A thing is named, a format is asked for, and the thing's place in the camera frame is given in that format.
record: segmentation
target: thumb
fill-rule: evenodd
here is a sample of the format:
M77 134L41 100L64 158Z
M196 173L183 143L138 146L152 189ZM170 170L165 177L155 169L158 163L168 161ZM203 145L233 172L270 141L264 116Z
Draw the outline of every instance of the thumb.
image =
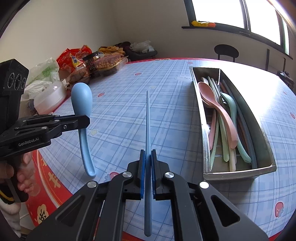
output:
M0 178L11 178L14 174L13 167L7 162L0 162Z

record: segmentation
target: wall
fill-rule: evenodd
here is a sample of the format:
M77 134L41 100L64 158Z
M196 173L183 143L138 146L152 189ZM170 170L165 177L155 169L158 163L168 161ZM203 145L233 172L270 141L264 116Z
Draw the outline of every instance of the wall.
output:
M27 68L66 48L120 42L109 0L31 0L12 19L0 39L0 62L15 58Z
M270 68L282 70L284 57L286 71L296 80L296 41L289 34L292 61L272 47L237 34L208 29L182 29L189 26L184 0L113 0L119 35L123 41L150 40L158 51L157 57L195 57L217 59L214 47L229 44L239 51L236 62L265 69L266 52L270 49Z

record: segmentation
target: window sill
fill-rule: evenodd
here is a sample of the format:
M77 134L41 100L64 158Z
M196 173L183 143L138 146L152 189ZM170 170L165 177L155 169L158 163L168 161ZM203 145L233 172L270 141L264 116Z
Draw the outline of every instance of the window sill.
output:
M267 44L267 45L271 46L272 48L280 51L282 54L284 54L285 56L287 56L287 57L289 57L290 59L293 60L293 58L290 55L285 53L284 49L280 45L278 45L275 42L272 42L271 40L269 40L269 39L267 39L265 37L262 37L262 36L260 36L258 34L248 33L243 28L230 26L230 25L225 25L225 24L216 24L215 28L211 28L211 27L194 27L194 26L183 26L182 28L183 29L194 29L194 28L197 28L197 29L210 29L210 30L223 31L223 32L228 32L228 33L233 33L233 34L238 34L238 35L241 35L241 36L245 36L245 37L257 40L257 41L259 41L261 43L264 43L264 44Z

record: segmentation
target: black chair backrest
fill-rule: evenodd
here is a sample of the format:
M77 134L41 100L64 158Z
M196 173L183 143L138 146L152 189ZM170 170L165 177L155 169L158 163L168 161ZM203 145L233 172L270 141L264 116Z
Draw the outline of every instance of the black chair backrest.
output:
M219 44L215 46L214 51L218 55L218 59L220 59L220 55L227 55L232 57L234 62L235 58L239 56L237 49L227 44Z

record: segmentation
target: red plastic bag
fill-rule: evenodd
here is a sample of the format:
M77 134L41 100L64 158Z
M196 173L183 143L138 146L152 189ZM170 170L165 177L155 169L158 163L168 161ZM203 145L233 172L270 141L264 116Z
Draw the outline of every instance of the red plastic bag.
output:
M57 63L60 69L72 73L75 70L75 67L73 66L71 55L74 56L77 60L83 62L82 58L91 53L92 51L87 45L83 45L80 49L66 49L57 58Z

